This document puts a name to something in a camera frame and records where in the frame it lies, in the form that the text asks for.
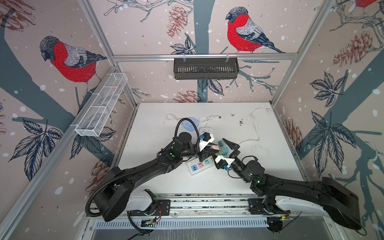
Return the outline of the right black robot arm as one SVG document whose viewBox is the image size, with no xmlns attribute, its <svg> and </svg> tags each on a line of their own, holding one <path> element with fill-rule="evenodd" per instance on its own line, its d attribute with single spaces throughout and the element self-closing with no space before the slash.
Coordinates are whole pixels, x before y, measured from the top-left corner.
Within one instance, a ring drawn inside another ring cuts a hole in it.
<svg viewBox="0 0 384 240">
<path fill-rule="evenodd" d="M 255 156 L 244 163 L 238 158 L 239 145 L 228 140 L 225 143 L 231 152 L 220 155 L 220 147 L 212 144 L 208 150 L 217 169 L 234 171 L 238 178 L 250 184 L 257 195 L 249 199 L 249 212 L 252 215 L 289 215 L 292 212 L 319 213 L 329 216 L 335 223 L 355 231 L 363 229 L 359 198 L 356 194 L 332 178 L 321 181 L 295 181 L 266 174 Z"/>
</svg>

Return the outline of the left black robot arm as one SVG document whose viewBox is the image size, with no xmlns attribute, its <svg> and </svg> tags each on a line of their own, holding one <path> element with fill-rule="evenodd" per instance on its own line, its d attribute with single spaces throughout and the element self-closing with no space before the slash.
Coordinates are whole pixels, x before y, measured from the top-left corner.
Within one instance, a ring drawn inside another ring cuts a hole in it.
<svg viewBox="0 0 384 240">
<path fill-rule="evenodd" d="M 178 133 L 183 122 L 190 122 L 197 134 L 196 143 L 192 143 L 192 136 L 187 132 Z M 219 151 L 213 143 L 214 135 L 211 133 L 199 134 L 197 126 L 189 118 L 179 120 L 172 141 L 156 154 L 152 161 L 121 170 L 114 167 L 105 175 L 102 182 L 91 193 L 86 205 L 85 213 L 88 217 L 102 216 L 110 222 L 125 211 L 130 202 L 131 193 L 145 182 L 178 168 L 184 158 L 198 157 L 205 160 Z"/>
</svg>

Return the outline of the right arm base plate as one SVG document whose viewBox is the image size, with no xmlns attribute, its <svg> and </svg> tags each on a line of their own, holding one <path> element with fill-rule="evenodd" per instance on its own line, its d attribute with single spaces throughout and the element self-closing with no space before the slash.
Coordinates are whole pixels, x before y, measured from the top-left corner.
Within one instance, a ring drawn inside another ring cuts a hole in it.
<svg viewBox="0 0 384 240">
<path fill-rule="evenodd" d="M 267 207 L 264 204 L 264 199 L 248 199 L 249 208 L 248 211 L 252 215 L 264 215 L 271 216 L 274 215 L 273 212 L 268 211 Z"/>
</svg>

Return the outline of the teal plug adapter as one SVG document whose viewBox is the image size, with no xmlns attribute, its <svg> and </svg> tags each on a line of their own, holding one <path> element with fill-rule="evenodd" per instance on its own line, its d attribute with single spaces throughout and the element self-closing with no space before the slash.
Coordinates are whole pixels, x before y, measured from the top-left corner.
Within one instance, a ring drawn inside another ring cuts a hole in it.
<svg viewBox="0 0 384 240">
<path fill-rule="evenodd" d="M 226 144 L 226 142 L 224 140 L 219 141 L 219 146 L 220 146 L 220 148 L 227 148 L 228 147 L 228 145 Z"/>
</svg>

